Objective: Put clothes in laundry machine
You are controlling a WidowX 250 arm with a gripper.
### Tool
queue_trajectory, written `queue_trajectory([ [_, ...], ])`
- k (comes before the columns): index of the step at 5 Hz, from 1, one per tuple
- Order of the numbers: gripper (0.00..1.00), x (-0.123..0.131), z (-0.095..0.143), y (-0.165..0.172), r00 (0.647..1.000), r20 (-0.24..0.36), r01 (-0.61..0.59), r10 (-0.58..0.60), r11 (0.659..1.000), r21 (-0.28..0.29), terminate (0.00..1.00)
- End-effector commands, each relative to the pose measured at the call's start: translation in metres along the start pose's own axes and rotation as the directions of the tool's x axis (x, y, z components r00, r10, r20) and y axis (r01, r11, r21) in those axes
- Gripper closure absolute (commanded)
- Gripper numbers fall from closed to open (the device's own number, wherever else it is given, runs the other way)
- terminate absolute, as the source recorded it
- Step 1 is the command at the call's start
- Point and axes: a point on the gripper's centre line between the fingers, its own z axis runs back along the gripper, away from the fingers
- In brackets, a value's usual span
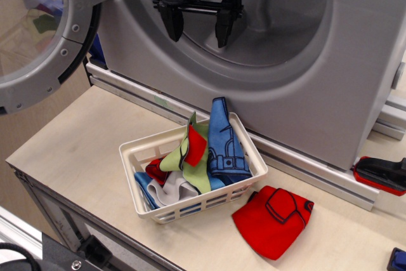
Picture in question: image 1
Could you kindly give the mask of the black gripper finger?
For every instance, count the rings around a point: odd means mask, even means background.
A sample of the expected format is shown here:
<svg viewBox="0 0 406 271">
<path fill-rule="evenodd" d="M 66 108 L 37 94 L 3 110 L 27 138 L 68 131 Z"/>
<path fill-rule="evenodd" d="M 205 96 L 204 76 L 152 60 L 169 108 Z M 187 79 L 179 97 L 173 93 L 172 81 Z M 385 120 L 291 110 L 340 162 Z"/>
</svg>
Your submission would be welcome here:
<svg viewBox="0 0 406 271">
<path fill-rule="evenodd" d="M 168 36 L 175 42 L 179 41 L 184 26 L 181 10 L 177 6 L 166 4 L 163 1 L 159 2 L 158 9 Z"/>
<path fill-rule="evenodd" d="M 215 35 L 218 48 L 227 45 L 232 33 L 234 22 L 242 16 L 243 5 L 241 1 L 222 2 L 216 13 Z"/>
</svg>

